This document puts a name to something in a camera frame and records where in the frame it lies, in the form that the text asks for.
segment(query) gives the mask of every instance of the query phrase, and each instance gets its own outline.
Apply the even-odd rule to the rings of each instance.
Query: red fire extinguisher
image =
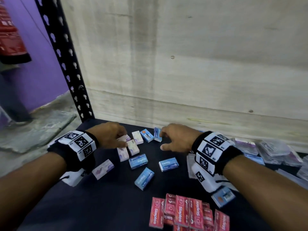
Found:
[[[31,61],[3,0],[0,0],[0,61],[3,64],[20,64]]]

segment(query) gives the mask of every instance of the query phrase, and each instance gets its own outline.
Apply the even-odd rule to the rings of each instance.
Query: black table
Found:
[[[78,129],[86,130],[103,120],[87,120]],[[131,136],[133,131],[144,128],[123,124]],[[213,202],[198,180],[189,179],[186,155],[170,151],[161,151],[157,141],[138,145],[140,154],[145,153],[148,164],[131,170],[128,160],[120,162],[116,149],[95,152],[96,166],[110,159],[115,168],[101,179],[93,174],[85,176],[76,187],[59,182],[52,187],[36,207],[28,214],[19,231],[124,231],[155,230],[148,227],[152,197],[165,198],[166,193],[178,194],[200,199],[210,203],[215,211],[218,207]],[[161,172],[158,162],[176,157],[179,167]],[[278,166],[267,165],[275,170]],[[155,175],[144,191],[134,182],[145,167]],[[296,174],[298,168],[279,166],[283,170]],[[239,193],[236,198],[220,210],[230,216],[230,230],[262,230],[271,228],[254,211]],[[165,225],[164,230],[172,230]]]

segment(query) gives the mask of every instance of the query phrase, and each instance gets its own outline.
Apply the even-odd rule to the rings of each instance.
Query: purple wall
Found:
[[[3,73],[21,102],[32,111],[68,90],[34,0],[4,0],[32,61]]]

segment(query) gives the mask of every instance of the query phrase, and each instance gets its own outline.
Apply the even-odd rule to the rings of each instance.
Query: barcode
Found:
[[[233,193],[229,191],[228,193],[224,194],[223,197],[228,202],[233,197]]]

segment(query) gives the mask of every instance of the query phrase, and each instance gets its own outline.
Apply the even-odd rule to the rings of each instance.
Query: person's left hand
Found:
[[[126,142],[117,140],[117,138],[127,134],[125,127],[120,126],[117,122],[102,123],[87,131],[97,138],[100,147],[106,149],[127,147]]]

